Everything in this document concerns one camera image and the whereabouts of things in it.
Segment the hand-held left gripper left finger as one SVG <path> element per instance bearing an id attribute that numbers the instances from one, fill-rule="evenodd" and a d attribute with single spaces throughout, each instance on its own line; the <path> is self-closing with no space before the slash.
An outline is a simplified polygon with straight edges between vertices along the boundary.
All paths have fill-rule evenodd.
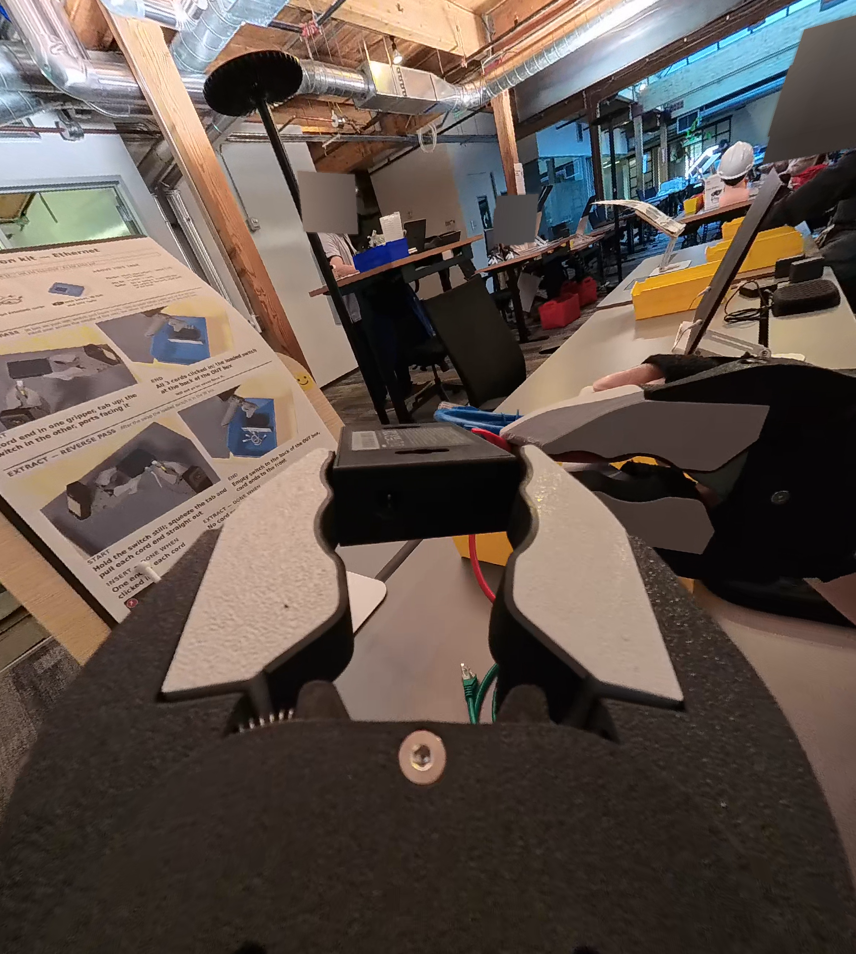
<path id="1" fill-rule="evenodd" d="M 223 524 L 160 686 L 166 701 L 247 698 L 255 720 L 295 707 L 353 650 L 347 572 L 335 553 L 334 452 L 316 448 Z"/>

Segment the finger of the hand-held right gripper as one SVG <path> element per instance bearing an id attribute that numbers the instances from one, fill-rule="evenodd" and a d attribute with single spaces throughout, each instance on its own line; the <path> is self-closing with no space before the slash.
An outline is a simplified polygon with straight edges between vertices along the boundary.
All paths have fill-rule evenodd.
<path id="1" fill-rule="evenodd" d="M 506 440 L 558 458 L 655 457 L 684 471 L 716 471 L 759 438 L 762 404 L 652 399 L 641 388 L 584 388 L 506 426 Z"/>
<path id="2" fill-rule="evenodd" d="M 658 476 L 590 470 L 588 488 L 625 531 L 655 549 L 701 555 L 714 535 L 707 507 L 694 485 L 679 490 Z"/>

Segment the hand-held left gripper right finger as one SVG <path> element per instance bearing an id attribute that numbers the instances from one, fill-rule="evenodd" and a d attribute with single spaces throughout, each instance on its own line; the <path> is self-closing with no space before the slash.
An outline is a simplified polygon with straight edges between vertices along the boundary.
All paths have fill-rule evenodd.
<path id="1" fill-rule="evenodd" d="M 587 725 L 604 701 L 681 711 L 684 693 L 629 537 L 586 486 L 521 447 L 513 552 L 493 603 L 497 716 L 538 688 L 555 724 Z"/>

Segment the black ethernet switch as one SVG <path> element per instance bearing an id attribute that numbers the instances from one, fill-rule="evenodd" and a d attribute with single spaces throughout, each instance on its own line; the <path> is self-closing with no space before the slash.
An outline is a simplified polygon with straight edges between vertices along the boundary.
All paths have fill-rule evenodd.
<path id="1" fill-rule="evenodd" d="M 505 531 L 524 466 L 448 423 L 345 425 L 327 471 L 341 546 Z"/>

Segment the white stand base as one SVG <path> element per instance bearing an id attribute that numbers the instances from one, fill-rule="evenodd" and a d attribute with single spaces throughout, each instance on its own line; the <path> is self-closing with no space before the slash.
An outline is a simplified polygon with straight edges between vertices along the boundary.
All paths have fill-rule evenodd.
<path id="1" fill-rule="evenodd" d="M 387 584 L 374 577 L 347 571 L 351 628 L 357 634 L 366 621 L 382 605 L 387 596 Z"/>

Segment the yellow plastic bin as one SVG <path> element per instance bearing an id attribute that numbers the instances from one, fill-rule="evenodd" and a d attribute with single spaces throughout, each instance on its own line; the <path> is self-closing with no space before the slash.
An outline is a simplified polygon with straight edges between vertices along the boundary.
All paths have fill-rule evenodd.
<path id="1" fill-rule="evenodd" d="M 707 262 L 718 263 L 732 245 L 732 241 L 744 222 L 744 217 L 724 222 L 721 239 L 706 245 Z M 739 269 L 739 274 L 774 267 L 780 259 L 802 256 L 807 235 L 796 228 L 782 226 L 759 232 Z"/>
<path id="2" fill-rule="evenodd" d="M 718 268 L 717 260 L 708 261 L 638 281 L 631 291 L 635 320 L 694 310 Z"/>

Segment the black oval device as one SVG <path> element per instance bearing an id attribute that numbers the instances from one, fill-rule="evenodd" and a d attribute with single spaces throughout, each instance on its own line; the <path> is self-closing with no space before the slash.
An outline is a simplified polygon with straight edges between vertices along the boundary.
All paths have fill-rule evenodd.
<path id="1" fill-rule="evenodd" d="M 827 311 L 839 306 L 842 296 L 831 280 L 819 278 L 779 285 L 771 298 L 770 313 L 784 318 Z"/>

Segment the printed instruction sheet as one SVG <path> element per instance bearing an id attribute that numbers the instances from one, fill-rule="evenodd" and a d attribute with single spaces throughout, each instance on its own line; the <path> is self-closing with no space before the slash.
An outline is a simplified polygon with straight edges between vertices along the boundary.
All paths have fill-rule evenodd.
<path id="1" fill-rule="evenodd" d="M 153 239 L 0 252 L 0 501 L 110 624 L 320 447 L 280 356 Z"/>

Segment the wooden standing desk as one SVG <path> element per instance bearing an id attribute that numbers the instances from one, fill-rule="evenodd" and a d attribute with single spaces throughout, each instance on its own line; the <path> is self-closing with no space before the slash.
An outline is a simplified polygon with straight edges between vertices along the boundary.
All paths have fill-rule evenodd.
<path id="1" fill-rule="evenodd" d="M 431 390 L 410 396 L 401 387 L 395 371 L 397 355 L 406 356 L 401 336 L 395 329 L 394 312 L 385 307 L 386 296 L 399 304 L 403 290 L 411 283 L 432 275 L 445 275 L 458 267 L 466 278 L 475 273 L 471 245 L 478 237 L 461 238 L 423 252 L 385 261 L 374 268 L 336 277 L 326 262 L 315 234 L 310 245 L 325 283 L 310 292 L 310 297 L 328 296 L 339 322 L 347 334 L 350 349 L 360 362 L 363 379 L 381 423 L 389 423 L 393 413 L 398 423 L 411 423 L 416 401 Z"/>

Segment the white hard hat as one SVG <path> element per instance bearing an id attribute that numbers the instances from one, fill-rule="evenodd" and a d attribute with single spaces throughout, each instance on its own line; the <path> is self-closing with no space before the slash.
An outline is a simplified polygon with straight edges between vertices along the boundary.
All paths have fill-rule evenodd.
<path id="1" fill-rule="evenodd" d="M 753 146 L 740 140 L 726 148 L 720 158 L 717 174 L 724 184 L 733 185 L 748 176 L 754 162 Z"/>

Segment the blue storage bin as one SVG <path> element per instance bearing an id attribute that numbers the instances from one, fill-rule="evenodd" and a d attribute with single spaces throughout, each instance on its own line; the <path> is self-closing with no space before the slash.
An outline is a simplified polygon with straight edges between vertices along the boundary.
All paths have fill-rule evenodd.
<path id="1" fill-rule="evenodd" d="M 410 246 L 406 237 L 374 245 L 352 257 L 354 268 L 359 273 L 372 271 L 390 265 L 410 255 Z"/>

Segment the wooden beam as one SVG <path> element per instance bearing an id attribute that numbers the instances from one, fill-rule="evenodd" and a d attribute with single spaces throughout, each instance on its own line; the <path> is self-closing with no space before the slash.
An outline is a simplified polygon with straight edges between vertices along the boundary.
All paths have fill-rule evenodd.
<path id="1" fill-rule="evenodd" d="M 267 343 L 307 366 L 204 124 L 168 51 L 160 26 L 106 14 L 160 130 L 242 289 Z"/>

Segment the silver ventilation ducts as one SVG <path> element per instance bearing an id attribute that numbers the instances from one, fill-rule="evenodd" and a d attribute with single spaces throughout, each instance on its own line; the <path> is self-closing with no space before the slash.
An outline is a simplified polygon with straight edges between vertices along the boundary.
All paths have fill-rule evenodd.
<path id="1" fill-rule="evenodd" d="M 361 69 L 342 68 L 288 54 L 268 66 L 267 101 L 295 96 L 349 99 L 377 111 L 427 113 L 434 108 L 475 110 L 575 53 L 589 42 L 636 17 L 648 2 L 620 2 L 563 32 L 532 56 L 472 81 L 453 84 L 424 71 L 374 61 Z M 265 27 L 284 2 L 101 2 L 107 13 L 176 30 L 171 47 L 179 78 L 197 107 L 224 115 L 247 115 L 252 106 L 223 105 L 204 91 L 203 70 L 243 26 Z M 97 58 L 78 40 L 61 2 L 4 2 L 18 42 L 0 41 L 0 105 L 5 93 L 28 108 L 45 95 L 59 94 L 74 108 L 83 104 L 112 117 L 148 107 L 127 65 L 110 54 Z"/>

